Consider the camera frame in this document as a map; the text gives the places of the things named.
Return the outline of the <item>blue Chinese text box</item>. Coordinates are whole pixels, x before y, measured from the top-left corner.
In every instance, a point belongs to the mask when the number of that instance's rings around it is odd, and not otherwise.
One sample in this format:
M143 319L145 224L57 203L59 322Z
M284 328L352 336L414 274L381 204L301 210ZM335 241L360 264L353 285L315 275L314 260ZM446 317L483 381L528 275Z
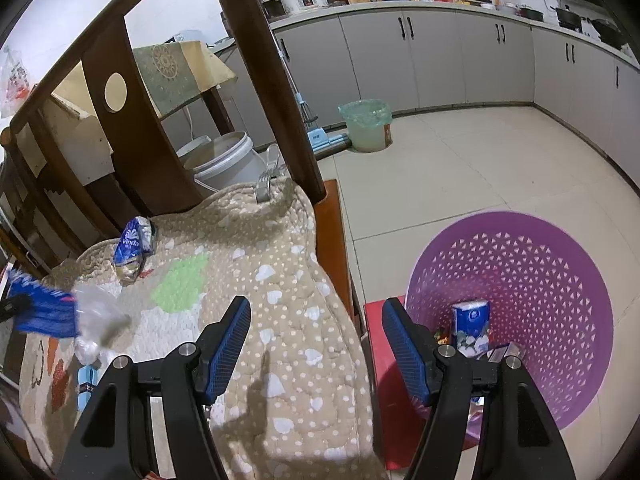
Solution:
M27 273L11 271L6 299L20 304L13 315L13 325L19 332L58 339L79 334L77 300L71 292L43 285Z

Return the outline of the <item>floral tissue packet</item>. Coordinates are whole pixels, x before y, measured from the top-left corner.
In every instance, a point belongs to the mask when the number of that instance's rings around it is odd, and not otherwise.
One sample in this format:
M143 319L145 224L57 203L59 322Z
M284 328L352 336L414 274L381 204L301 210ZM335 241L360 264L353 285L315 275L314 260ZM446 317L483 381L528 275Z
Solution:
M451 307L451 339L467 358L489 350L490 303L488 300L459 302Z

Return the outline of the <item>clear plastic bag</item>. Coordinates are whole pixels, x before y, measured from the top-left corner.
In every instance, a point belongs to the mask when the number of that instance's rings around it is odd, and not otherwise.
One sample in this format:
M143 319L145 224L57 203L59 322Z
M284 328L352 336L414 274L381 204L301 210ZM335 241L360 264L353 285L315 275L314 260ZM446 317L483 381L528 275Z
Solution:
M75 356L82 366L92 365L106 345L130 324L130 316L119 309L115 296L98 286L80 284L73 294L78 330Z

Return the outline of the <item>small light blue box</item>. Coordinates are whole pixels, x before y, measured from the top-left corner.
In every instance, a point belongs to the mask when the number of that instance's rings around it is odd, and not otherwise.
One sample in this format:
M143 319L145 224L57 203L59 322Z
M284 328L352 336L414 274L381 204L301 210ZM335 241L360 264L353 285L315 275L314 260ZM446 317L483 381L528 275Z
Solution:
M77 409L82 412L98 383L98 372L91 365L82 366L77 372Z

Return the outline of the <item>blue white tissue pack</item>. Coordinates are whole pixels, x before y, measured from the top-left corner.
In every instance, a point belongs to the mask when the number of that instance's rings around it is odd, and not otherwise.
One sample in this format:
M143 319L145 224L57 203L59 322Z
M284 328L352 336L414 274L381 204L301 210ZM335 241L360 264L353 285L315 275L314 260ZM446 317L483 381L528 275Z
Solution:
M156 227L145 217L134 217L125 226L115 247L112 263L122 284L133 283L146 258L155 250Z

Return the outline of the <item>green lined trash bin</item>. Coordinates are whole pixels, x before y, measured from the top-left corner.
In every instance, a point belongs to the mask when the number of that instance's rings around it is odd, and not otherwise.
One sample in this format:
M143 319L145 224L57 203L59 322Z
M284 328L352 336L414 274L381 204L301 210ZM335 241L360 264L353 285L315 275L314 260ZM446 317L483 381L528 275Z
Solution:
M390 106L379 99L366 99L340 105L352 148L357 152L383 151L393 143Z

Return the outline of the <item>grey kitchen cabinets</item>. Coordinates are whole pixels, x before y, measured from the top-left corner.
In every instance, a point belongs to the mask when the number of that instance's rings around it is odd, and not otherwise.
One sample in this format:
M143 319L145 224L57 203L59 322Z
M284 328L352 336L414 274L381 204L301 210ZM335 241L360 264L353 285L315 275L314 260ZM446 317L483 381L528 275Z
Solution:
M355 4L272 26L297 88L334 129L342 104L395 114L529 104L639 175L639 65L579 32L445 3Z

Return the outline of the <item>red floor stool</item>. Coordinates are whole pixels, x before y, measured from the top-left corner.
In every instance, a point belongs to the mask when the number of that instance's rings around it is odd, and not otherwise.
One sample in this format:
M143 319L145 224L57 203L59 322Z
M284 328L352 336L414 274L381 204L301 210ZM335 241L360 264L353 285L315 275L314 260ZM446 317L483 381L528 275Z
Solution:
M382 325L384 301L363 307L374 377L374 406L382 460L388 471L408 468L420 442L426 419L413 407Z

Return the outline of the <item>quilted heart pattern cushion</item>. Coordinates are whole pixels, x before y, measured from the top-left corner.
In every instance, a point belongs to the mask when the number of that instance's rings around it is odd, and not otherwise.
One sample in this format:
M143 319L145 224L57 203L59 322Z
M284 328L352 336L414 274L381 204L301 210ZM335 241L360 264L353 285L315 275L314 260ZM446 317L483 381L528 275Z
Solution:
M93 387L74 340L26 340L20 404L58 479L381 479L360 338L316 254L303 190L226 188L153 221L130 284L106 240L46 284L118 313Z

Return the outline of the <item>purple plastic waste basket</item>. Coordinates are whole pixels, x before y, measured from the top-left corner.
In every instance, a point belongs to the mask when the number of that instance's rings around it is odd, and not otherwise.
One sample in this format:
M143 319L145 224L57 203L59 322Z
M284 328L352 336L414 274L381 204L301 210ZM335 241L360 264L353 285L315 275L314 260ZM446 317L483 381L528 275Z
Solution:
M559 428L596 396L611 359L613 312L603 278L574 238L529 214L473 214L442 230L409 280L405 308L430 330L451 307L490 304L489 341L517 344Z

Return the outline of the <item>metal clip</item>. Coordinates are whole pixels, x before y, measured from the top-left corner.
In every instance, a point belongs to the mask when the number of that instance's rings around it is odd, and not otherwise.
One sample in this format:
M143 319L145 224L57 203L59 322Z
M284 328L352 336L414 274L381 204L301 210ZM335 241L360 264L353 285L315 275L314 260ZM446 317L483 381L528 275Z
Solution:
M258 204L268 203L271 200L272 181L286 173L286 165L280 146L277 143L270 144L266 149L266 169L259 176L255 187L255 200Z

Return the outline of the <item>dark wooden chair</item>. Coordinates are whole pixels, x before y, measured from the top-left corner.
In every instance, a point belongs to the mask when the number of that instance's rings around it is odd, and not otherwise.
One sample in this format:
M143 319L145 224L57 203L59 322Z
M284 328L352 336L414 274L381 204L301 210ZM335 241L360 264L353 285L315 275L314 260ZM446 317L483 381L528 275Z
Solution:
M35 86L1 133L1 144L8 151L28 196L73 256L80 255L87 246L37 182L16 137L29 127L55 181L100 237L118 235L117 224L107 218L74 175L41 115L43 103L76 65L84 69L94 110L116 157L117 173L129 195L140 198L144 211L152 214L186 211L200 197L171 148L134 62L125 16L141 1L112 0ZM314 206L319 262L329 274L347 313L355 315L356 296L347 263L337 184L322 180L262 6L258 0L220 2L284 162Z

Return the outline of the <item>white plastic bucket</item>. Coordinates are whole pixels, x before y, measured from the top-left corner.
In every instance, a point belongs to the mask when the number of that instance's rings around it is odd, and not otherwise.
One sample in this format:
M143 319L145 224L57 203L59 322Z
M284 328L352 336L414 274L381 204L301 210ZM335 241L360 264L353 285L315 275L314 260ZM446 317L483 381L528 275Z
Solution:
M256 183L267 164L246 132L233 131L194 148L183 159L183 168L207 197L237 183Z

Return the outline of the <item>blue flat mop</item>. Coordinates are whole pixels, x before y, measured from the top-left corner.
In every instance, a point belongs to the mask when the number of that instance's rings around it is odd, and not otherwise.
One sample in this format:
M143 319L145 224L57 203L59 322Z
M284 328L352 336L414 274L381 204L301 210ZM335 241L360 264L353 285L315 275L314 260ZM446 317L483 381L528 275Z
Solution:
M303 97L302 92L300 92L298 85L296 84L290 66L288 66L290 57L288 56L288 50L286 50L284 40L277 38L274 38L274 40L276 40L279 45L278 50L283 68L293 90L299 114L302 118L314 157L317 160L321 160L350 148L352 146L352 141L349 139L347 133L330 136L329 133L326 132L326 129L319 125L319 116L314 114L308 102Z

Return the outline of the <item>cloth covered side table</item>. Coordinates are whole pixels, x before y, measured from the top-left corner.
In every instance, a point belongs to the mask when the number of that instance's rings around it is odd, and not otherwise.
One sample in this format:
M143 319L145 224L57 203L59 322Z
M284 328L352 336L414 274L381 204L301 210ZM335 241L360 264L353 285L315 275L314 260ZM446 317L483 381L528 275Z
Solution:
M238 76L201 41L170 42L134 49L144 88L163 119L210 89L226 98ZM114 171L113 150L92 104L85 73L77 64L43 107L58 147L83 185Z

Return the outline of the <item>black wok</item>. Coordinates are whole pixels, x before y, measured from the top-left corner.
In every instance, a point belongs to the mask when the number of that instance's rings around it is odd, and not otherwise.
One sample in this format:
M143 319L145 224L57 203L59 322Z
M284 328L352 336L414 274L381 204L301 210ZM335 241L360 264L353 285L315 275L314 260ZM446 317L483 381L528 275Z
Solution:
M615 24L611 24L603 18L594 18L591 25L597 31L600 40L610 47L620 50L627 43Z

